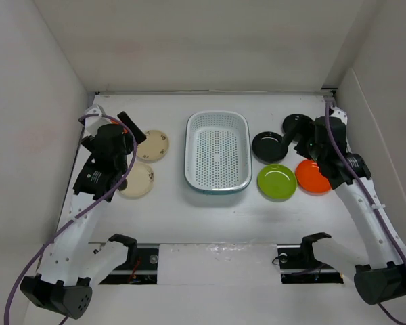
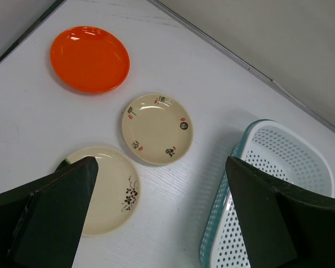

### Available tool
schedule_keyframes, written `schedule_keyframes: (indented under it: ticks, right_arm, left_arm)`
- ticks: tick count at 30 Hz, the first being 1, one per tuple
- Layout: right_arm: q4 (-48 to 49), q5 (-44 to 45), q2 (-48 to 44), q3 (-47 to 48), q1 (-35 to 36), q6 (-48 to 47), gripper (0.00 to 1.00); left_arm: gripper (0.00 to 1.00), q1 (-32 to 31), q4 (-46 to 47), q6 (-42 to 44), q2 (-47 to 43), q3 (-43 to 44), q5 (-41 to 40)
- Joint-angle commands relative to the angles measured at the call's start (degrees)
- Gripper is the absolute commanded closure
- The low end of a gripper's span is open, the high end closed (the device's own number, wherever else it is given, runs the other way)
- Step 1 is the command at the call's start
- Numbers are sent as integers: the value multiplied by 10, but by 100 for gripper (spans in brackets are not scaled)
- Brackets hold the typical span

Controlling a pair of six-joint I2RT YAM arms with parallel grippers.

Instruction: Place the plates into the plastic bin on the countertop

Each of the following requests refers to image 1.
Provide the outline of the black plate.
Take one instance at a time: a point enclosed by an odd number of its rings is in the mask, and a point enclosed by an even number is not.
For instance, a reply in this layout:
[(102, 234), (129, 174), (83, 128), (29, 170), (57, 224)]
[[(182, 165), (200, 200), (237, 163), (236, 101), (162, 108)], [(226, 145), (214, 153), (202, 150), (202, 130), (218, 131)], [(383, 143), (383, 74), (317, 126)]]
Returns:
[(267, 164), (283, 160), (288, 153), (283, 137), (271, 131), (257, 134), (252, 140), (251, 148), (256, 159)]

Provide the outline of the orange plate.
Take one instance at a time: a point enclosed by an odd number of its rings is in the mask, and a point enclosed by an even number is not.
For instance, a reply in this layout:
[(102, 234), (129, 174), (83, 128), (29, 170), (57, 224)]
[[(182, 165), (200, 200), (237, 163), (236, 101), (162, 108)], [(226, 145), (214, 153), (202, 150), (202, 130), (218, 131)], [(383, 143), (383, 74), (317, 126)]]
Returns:
[(313, 160), (303, 160), (295, 170), (298, 184), (305, 191), (312, 194), (325, 194), (332, 188), (327, 178), (319, 170), (319, 166)]

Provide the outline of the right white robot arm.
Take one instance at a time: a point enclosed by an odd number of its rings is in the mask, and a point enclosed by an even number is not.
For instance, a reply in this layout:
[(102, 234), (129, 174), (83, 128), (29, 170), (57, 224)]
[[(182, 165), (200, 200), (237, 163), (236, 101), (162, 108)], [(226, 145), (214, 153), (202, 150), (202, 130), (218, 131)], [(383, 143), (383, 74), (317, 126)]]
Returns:
[(354, 221), (367, 256), (362, 259), (320, 232), (303, 237), (299, 258), (309, 267), (324, 263), (336, 269), (354, 282), (367, 304), (379, 305), (406, 296), (406, 246), (376, 195), (364, 159), (348, 149), (346, 126), (346, 113), (337, 109), (316, 119), (291, 114), (282, 123), (283, 141), (295, 140), (295, 151), (317, 163)]

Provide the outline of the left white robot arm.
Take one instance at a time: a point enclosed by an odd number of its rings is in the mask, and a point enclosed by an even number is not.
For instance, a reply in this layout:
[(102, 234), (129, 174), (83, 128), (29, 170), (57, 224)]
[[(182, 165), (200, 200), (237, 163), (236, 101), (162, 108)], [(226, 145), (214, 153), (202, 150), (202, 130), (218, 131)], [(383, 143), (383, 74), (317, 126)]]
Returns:
[(79, 121), (88, 133), (81, 141), (89, 157), (77, 175), (64, 224), (31, 259), (41, 262), (33, 276), (23, 271), (13, 292), (20, 290), (35, 306), (79, 319), (87, 310), (93, 288), (112, 270), (137, 262), (137, 241), (113, 234), (88, 260), (82, 258), (97, 222), (114, 193), (127, 187), (138, 144), (146, 136), (125, 112), (108, 116), (94, 104)]

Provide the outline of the green plate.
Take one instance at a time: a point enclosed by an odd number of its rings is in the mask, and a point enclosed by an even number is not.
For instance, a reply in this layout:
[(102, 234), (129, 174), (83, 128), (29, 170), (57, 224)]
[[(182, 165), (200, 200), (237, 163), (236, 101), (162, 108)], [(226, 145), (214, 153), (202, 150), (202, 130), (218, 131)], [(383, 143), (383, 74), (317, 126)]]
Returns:
[(291, 169), (280, 164), (263, 167), (257, 176), (260, 191), (272, 200), (287, 200), (297, 189), (296, 176)]

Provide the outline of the beige plate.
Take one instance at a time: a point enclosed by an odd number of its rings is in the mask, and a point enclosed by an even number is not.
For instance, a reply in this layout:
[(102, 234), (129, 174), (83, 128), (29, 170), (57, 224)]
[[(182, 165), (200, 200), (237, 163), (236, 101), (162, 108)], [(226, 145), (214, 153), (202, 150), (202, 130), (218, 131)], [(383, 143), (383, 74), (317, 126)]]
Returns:
[(159, 130), (148, 130), (145, 135), (146, 140), (137, 146), (137, 157), (147, 162), (154, 162), (163, 158), (169, 149), (167, 135)]
[(144, 162), (135, 162), (126, 181), (127, 186), (120, 194), (129, 199), (141, 198), (153, 188), (154, 171)]

